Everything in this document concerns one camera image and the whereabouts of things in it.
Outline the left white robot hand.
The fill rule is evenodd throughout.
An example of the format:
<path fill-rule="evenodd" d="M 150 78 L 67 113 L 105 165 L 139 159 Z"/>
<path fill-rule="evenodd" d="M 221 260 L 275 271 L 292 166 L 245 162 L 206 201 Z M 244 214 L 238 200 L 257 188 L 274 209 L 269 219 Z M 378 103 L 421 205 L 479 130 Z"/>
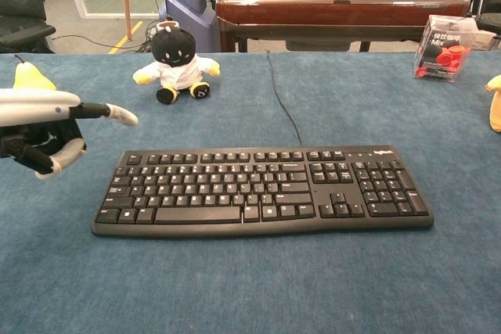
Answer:
<path fill-rule="evenodd" d="M 0 158 L 11 158 L 51 178 L 86 152 L 78 119 L 105 117 L 135 126 L 137 116 L 109 103 L 82 102 L 69 92 L 47 89 L 0 89 Z"/>

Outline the black computer keyboard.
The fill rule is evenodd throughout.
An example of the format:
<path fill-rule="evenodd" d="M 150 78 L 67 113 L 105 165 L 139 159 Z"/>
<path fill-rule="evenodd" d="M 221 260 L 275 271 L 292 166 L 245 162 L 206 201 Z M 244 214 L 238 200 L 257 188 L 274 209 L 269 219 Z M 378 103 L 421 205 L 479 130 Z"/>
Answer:
<path fill-rule="evenodd" d="M 122 153 L 92 231 L 206 238 L 433 223 L 391 145 L 165 149 Z"/>

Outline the yellow toy pear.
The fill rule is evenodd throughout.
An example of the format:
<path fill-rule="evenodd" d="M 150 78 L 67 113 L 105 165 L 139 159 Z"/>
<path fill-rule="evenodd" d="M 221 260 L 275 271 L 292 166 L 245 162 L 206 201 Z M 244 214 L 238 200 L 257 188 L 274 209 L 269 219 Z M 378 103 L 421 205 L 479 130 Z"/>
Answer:
<path fill-rule="evenodd" d="M 16 66 L 14 89 L 56 90 L 56 86 L 32 63 L 22 59 L 18 54 L 15 57 L 20 61 Z"/>

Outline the black office chair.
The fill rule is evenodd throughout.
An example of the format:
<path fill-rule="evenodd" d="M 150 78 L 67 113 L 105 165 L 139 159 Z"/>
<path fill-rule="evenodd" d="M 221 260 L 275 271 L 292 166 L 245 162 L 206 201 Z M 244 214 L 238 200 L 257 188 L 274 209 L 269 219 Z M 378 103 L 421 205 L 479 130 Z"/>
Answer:
<path fill-rule="evenodd" d="M 0 54 L 52 53 L 48 36 L 55 32 L 46 23 L 44 0 L 0 0 Z"/>

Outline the black-headed plush doll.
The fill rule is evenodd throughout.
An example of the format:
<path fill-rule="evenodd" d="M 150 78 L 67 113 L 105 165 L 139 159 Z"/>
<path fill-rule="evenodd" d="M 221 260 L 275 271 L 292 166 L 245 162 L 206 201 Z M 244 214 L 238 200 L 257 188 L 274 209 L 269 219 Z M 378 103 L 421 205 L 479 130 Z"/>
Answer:
<path fill-rule="evenodd" d="M 157 100 L 165 105 L 173 103 L 179 92 L 188 91 L 195 99 L 210 92 L 203 74 L 218 76 L 220 65 L 213 59 L 198 56 L 196 40 L 188 31 L 177 26 L 161 27 L 150 41 L 154 61 L 133 74 L 136 84 L 160 80 Z"/>

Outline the blue felt table mat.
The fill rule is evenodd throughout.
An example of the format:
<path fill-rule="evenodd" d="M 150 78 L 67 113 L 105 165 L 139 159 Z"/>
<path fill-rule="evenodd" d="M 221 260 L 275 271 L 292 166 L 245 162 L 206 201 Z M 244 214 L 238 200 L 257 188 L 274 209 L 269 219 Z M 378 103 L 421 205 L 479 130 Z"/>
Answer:
<path fill-rule="evenodd" d="M 0 160 L 0 334 L 501 334 L 501 135 L 473 52 L 453 84 L 410 53 L 217 54 L 207 99 L 170 106 L 133 72 L 148 54 L 30 55 L 58 88 L 135 127 L 83 120 L 88 152 L 38 180 Z M 118 239 L 93 216 L 126 149 L 394 145 L 428 231 Z"/>

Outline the brown mahjong table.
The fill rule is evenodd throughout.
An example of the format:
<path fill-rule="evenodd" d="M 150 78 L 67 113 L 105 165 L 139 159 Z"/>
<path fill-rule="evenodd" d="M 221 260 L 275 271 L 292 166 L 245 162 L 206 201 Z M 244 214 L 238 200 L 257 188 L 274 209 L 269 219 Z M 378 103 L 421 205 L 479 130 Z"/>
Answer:
<path fill-rule="evenodd" d="M 429 15 L 462 16 L 469 0 L 216 0 L 222 51 L 236 39 L 419 41 Z"/>

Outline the clear box of red capsules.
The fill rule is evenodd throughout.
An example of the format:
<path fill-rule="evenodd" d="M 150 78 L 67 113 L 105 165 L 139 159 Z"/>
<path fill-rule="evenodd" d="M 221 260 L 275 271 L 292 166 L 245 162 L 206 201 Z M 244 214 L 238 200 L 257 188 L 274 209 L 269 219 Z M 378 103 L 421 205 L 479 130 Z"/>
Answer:
<path fill-rule="evenodd" d="M 455 82 L 477 32 L 473 18 L 429 15 L 414 57 L 414 77 Z"/>

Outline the yellow plush duck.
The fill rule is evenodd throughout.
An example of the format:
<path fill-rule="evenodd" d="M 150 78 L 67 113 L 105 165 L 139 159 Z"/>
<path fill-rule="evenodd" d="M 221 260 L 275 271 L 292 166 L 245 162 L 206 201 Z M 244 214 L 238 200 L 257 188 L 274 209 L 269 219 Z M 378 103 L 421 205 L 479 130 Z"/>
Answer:
<path fill-rule="evenodd" d="M 489 124 L 493 131 L 501 133 L 501 74 L 493 77 L 486 85 L 487 92 L 494 92 L 492 98 Z"/>

